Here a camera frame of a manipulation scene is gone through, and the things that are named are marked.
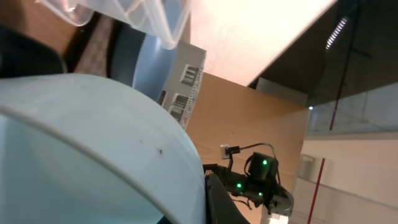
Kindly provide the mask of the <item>light blue bowl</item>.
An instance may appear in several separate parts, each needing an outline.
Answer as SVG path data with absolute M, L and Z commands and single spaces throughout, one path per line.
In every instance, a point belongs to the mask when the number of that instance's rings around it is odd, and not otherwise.
M 1 80 L 2 223 L 205 223 L 200 156 L 158 103 L 82 74 Z

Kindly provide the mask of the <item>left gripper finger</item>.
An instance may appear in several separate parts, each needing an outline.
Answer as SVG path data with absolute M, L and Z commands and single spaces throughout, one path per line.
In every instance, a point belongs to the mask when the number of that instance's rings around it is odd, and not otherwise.
M 206 223 L 249 224 L 215 174 L 205 177 Z

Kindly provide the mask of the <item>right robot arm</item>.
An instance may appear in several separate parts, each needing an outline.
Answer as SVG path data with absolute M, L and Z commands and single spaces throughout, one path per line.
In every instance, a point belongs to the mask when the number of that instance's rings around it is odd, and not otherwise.
M 205 164 L 206 222 L 207 223 L 248 223 L 239 211 L 232 197 L 244 197 L 247 204 L 265 206 L 267 213 L 290 218 L 294 207 L 293 195 L 277 181 L 277 159 L 253 153 L 246 163 L 247 174 L 231 170 L 233 160 L 228 167 L 218 164 Z

